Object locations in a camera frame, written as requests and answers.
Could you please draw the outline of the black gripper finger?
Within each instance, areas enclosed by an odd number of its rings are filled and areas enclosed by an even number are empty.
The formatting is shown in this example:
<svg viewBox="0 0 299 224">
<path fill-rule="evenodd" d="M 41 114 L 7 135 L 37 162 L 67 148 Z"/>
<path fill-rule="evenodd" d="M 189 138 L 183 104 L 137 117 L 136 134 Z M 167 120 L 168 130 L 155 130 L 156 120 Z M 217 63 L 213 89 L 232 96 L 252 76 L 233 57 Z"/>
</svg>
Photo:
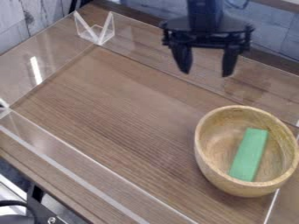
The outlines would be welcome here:
<svg viewBox="0 0 299 224">
<path fill-rule="evenodd" d="M 224 49 L 223 59 L 221 59 L 221 76 L 229 77 L 233 73 L 235 65 L 239 57 L 239 46 L 228 45 Z"/>
<path fill-rule="evenodd" d="M 171 50 L 180 71 L 188 74 L 192 67 L 192 48 L 185 44 L 172 42 Z"/>
</svg>

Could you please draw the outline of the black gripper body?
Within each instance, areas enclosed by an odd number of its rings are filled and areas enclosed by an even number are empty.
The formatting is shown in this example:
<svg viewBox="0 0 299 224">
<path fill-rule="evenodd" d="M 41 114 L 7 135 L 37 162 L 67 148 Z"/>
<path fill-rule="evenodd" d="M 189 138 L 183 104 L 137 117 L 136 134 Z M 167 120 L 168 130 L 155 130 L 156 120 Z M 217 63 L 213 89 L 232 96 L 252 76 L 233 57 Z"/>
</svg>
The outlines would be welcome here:
<svg viewBox="0 0 299 224">
<path fill-rule="evenodd" d="M 224 11 L 227 0 L 187 0 L 187 15 L 164 20 L 163 45 L 224 49 L 235 46 L 243 53 L 251 47 L 253 25 Z"/>
</svg>

